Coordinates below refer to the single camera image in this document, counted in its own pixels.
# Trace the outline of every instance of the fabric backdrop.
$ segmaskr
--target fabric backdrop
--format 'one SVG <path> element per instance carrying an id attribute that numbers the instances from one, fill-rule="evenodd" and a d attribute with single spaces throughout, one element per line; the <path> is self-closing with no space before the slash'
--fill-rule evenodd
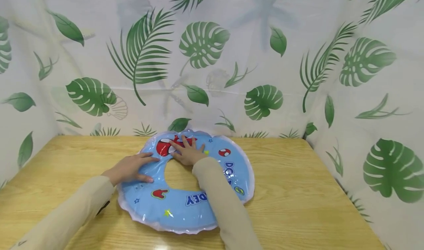
<path id="1" fill-rule="evenodd" d="M 424 0 L 0 0 L 0 185 L 58 133 L 306 138 L 421 250 L 423 31 Z"/>

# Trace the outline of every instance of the hand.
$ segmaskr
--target hand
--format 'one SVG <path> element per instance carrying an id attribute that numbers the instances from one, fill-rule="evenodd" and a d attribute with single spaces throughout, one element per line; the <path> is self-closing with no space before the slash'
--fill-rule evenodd
<path id="1" fill-rule="evenodd" d="M 153 183 L 153 178 L 147 175 L 140 175 L 138 170 L 147 163 L 157 162 L 158 158 L 151 157 L 152 152 L 142 152 L 140 154 L 127 156 L 120 160 L 114 167 L 103 172 L 102 175 L 109 177 L 113 186 L 121 182 L 140 180 L 141 182 Z"/>
<path id="2" fill-rule="evenodd" d="M 199 160 L 207 157 L 207 155 L 203 153 L 203 150 L 205 149 L 205 144 L 202 144 L 200 149 L 197 149 L 196 139 L 194 137 L 192 138 L 191 146 L 190 144 L 188 144 L 188 141 L 184 135 L 182 136 L 182 139 L 183 139 L 184 147 L 181 147 L 175 142 L 170 141 L 170 144 L 172 145 L 172 147 L 174 147 L 176 150 L 179 151 L 179 153 L 181 153 L 181 154 L 178 154 L 176 152 L 171 153 L 172 157 L 175 158 L 177 161 L 179 161 L 180 163 L 184 165 L 194 165 Z"/>

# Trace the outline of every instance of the blue swim ring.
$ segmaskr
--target blue swim ring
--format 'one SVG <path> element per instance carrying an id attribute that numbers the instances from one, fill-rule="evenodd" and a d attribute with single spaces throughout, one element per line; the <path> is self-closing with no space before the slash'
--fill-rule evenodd
<path id="1" fill-rule="evenodd" d="M 220 163 L 228 184 L 243 204 L 253 197 L 255 180 L 251 164 L 234 141 L 225 136 L 184 130 L 180 133 L 160 133 L 147 141 L 140 152 L 153 152 L 153 156 L 160 161 L 146 164 L 139 172 L 149 175 L 154 182 L 132 181 L 120 184 L 118 202 L 134 221 L 155 230 L 197 234 L 217 227 L 207 194 L 203 191 L 172 189 L 165 181 L 165 166 L 172 158 L 170 153 L 175 151 L 169 142 L 182 145 L 182 135 L 187 137 L 189 143 L 194 137 L 197 146 L 205 144 L 205 153 Z"/>

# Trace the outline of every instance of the table surface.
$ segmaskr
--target table surface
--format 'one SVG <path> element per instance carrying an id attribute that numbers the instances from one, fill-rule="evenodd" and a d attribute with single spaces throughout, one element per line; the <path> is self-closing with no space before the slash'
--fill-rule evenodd
<path id="1" fill-rule="evenodd" d="M 147 138 L 58 136 L 0 192 L 0 249 L 8 249 L 87 179 Z M 264 249 L 384 249 L 326 166 L 302 139 L 233 138 L 255 174 L 255 194 L 246 204 Z M 188 168 L 170 161 L 165 179 L 172 188 L 199 190 Z M 223 249 L 219 229 L 198 235 L 157 232 L 131 220 L 117 194 L 82 227 L 67 250 Z"/>

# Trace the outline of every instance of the printed star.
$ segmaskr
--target printed star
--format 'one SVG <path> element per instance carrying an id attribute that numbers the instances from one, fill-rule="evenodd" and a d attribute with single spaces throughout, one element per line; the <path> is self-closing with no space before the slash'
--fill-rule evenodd
<path id="1" fill-rule="evenodd" d="M 283 9 L 274 7 L 277 0 L 254 0 L 255 7 L 243 13 L 231 22 L 232 28 L 244 26 L 251 21 L 260 20 L 260 39 L 262 48 L 268 49 L 269 38 L 271 36 L 269 18 L 273 17 L 287 27 L 296 28 L 298 22 L 293 16 Z"/>
<path id="2" fill-rule="evenodd" d="M 164 216 L 167 216 L 167 217 L 169 217 L 169 216 L 174 217 L 174 216 L 173 216 L 173 214 L 171 213 L 170 209 L 165 210 L 165 214 L 164 214 Z"/>

